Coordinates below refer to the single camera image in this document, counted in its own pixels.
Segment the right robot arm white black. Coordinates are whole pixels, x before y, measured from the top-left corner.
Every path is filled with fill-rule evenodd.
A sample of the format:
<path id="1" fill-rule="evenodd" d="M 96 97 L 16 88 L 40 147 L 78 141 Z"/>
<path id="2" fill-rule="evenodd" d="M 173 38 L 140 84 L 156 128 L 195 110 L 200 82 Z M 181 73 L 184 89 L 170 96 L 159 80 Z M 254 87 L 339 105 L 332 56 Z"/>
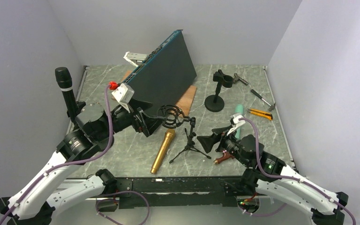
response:
<path id="1" fill-rule="evenodd" d="M 301 176 L 283 160 L 264 151 L 264 145 L 254 135 L 238 139 L 230 127 L 222 127 L 213 129 L 211 135 L 198 136 L 197 140 L 207 153 L 218 144 L 218 150 L 245 166 L 240 181 L 230 186 L 230 192 L 274 197 L 309 215 L 315 225 L 344 223 L 346 193 L 328 191 Z"/>

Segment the black round base mic stand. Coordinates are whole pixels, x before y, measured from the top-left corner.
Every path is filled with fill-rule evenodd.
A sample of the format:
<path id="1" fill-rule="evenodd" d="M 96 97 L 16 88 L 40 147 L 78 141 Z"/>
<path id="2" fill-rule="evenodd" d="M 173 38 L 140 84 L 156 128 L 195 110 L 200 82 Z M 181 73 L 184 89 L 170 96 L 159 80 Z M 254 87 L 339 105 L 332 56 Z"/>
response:
<path id="1" fill-rule="evenodd" d="M 216 90 L 214 95 L 206 97 L 204 106 L 210 112 L 219 112 L 223 110 L 225 103 L 224 100 L 219 96 L 221 88 L 231 88 L 233 85 L 233 77 L 223 73 L 221 69 L 213 74 L 213 81 L 217 82 Z"/>

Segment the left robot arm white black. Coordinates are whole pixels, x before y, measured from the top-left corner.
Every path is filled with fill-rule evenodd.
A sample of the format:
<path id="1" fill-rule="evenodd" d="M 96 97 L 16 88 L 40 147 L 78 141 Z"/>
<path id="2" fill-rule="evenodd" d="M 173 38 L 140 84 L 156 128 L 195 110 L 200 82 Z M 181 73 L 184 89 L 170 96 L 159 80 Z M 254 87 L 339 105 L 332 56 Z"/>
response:
<path id="1" fill-rule="evenodd" d="M 58 144 L 46 165 L 17 194 L 0 198 L 2 223 L 8 225 L 48 225 L 63 211 L 82 201 L 117 191 L 117 179 L 107 169 L 67 189 L 59 186 L 87 162 L 102 157 L 113 145 L 114 134 L 128 127 L 150 136 L 165 118 L 149 116 L 148 102 L 131 100 L 130 110 L 119 105 L 104 109 L 99 104 L 82 103 L 72 110 L 75 128 Z"/>

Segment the gold microphone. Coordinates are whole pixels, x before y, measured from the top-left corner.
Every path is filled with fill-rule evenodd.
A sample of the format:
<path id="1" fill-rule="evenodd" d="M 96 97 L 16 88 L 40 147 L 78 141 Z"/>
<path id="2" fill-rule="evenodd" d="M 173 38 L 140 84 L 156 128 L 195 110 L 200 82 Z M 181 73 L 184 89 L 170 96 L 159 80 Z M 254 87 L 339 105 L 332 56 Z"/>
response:
<path id="1" fill-rule="evenodd" d="M 158 172 L 158 170 L 160 169 L 161 165 L 162 165 L 162 162 L 165 158 L 165 155 L 167 153 L 167 150 L 172 142 L 172 140 L 174 139 L 175 137 L 175 130 L 174 129 L 167 129 L 166 133 L 165 133 L 165 136 L 164 136 L 164 139 L 161 143 L 161 146 L 158 150 L 158 153 L 156 155 L 156 158 L 152 164 L 152 167 L 151 167 L 151 170 L 150 170 L 150 173 L 152 174 L 156 174 Z"/>

